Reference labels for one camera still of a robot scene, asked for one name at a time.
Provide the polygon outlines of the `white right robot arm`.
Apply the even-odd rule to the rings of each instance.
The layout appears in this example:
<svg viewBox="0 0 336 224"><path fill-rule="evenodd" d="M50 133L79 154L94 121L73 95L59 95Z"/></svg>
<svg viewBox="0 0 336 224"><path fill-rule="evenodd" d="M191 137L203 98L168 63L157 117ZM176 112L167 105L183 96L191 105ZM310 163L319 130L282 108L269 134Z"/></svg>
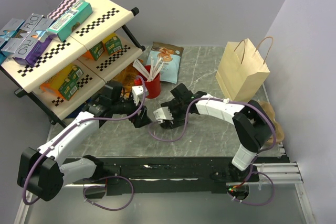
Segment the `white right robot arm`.
<svg viewBox="0 0 336 224"><path fill-rule="evenodd" d="M164 129L185 126L189 114L208 115L232 124L235 127L240 146L232 159L229 175L235 181L243 180L248 166L262 151L264 144L273 136L276 128L255 100L234 102L216 98L209 93L193 93L184 84L171 90L173 99L161 104L153 112L155 120Z"/></svg>

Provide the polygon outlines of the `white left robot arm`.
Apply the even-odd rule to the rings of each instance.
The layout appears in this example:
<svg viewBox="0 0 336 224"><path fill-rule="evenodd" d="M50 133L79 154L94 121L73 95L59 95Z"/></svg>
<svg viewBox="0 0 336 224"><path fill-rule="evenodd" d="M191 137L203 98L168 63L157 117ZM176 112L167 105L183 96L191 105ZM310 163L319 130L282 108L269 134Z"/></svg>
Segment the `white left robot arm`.
<svg viewBox="0 0 336 224"><path fill-rule="evenodd" d="M102 127L106 121L115 121L115 114L120 120L129 120L135 127L143 127L151 122L144 105L148 95L146 86L133 86L127 99L121 97L122 85L115 81L108 82L101 93L93 96L86 103L77 117L56 137L38 149L27 148L20 157L18 186L23 188L23 201L27 201L29 191L37 199L50 201L60 190L81 179L98 183L104 176L104 164L91 155L65 163L68 155L89 135Z"/></svg>

